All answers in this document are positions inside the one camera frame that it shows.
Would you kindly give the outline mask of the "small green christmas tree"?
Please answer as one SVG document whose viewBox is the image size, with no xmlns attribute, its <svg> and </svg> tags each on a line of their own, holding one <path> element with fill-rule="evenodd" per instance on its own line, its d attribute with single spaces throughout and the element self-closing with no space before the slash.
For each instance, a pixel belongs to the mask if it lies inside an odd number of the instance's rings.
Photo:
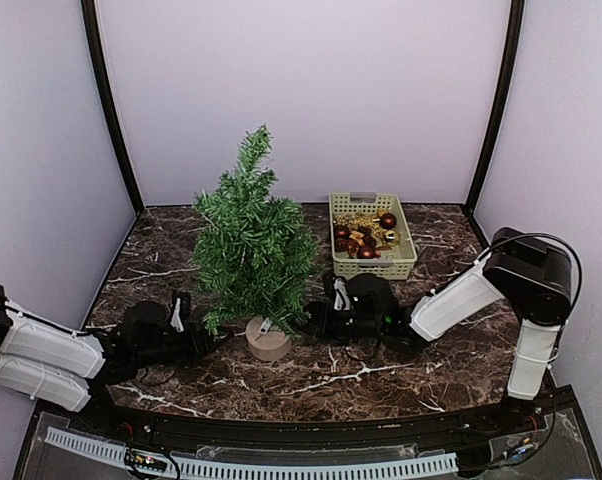
<svg viewBox="0 0 602 480">
<path fill-rule="evenodd" d="M 277 176 L 264 163 L 271 140 L 265 125 L 246 134 L 217 188 L 194 196 L 204 226 L 192 261 L 199 286 L 212 297 L 204 322 L 213 334 L 253 317 L 292 334 L 308 316 L 306 283 L 316 271 L 317 245 L 300 204 L 271 192 Z"/>
</svg>

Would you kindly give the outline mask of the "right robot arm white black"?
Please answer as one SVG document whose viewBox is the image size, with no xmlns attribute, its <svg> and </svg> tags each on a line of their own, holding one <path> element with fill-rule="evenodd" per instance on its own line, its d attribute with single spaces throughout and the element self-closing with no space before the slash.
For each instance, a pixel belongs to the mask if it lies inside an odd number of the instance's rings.
<svg viewBox="0 0 602 480">
<path fill-rule="evenodd" d="M 426 293 L 415 305 L 400 307 L 390 283 L 372 273 L 346 279 L 323 277 L 326 300 L 308 303 L 302 332 L 347 343 L 373 339 L 416 355 L 452 327 L 484 308 L 505 301 L 519 325 L 507 399 L 491 413 L 502 434 L 515 432 L 530 416 L 546 370 L 582 288 L 583 269 L 576 251 L 545 233 L 498 230 L 462 273 Z"/>
</svg>

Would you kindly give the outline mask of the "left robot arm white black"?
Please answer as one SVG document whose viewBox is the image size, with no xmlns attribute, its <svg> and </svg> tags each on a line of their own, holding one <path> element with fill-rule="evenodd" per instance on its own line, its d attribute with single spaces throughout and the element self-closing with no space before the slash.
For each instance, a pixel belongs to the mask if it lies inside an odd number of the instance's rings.
<svg viewBox="0 0 602 480">
<path fill-rule="evenodd" d="M 0 284 L 0 387 L 83 410 L 98 434 L 115 435 L 122 415 L 100 398 L 108 386 L 151 366 L 201 360 L 233 337 L 227 327 L 208 332 L 190 313 L 190 294 L 174 292 L 171 306 L 140 301 L 111 329 L 79 331 L 26 310 Z"/>
</svg>

